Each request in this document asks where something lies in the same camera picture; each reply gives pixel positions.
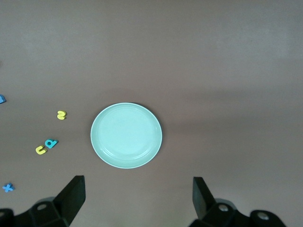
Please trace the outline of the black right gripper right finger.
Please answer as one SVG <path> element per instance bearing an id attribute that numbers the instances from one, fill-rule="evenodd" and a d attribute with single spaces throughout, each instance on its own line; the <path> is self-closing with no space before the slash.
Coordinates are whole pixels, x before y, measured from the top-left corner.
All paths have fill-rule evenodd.
<path id="1" fill-rule="evenodd" d="M 284 227 L 274 213 L 254 210 L 249 216 L 238 211 L 228 200 L 215 199 L 202 177 L 193 178 L 192 201 L 197 213 L 191 227 Z"/>

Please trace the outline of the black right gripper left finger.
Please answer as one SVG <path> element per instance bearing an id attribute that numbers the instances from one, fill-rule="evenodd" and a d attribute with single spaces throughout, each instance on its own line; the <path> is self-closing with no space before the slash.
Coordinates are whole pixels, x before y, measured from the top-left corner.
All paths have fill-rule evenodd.
<path id="1" fill-rule="evenodd" d="M 77 175 L 56 197 L 41 199 L 19 215 L 15 215 L 12 209 L 1 209 L 0 225 L 2 227 L 68 227 L 85 199 L 85 177 Z"/>

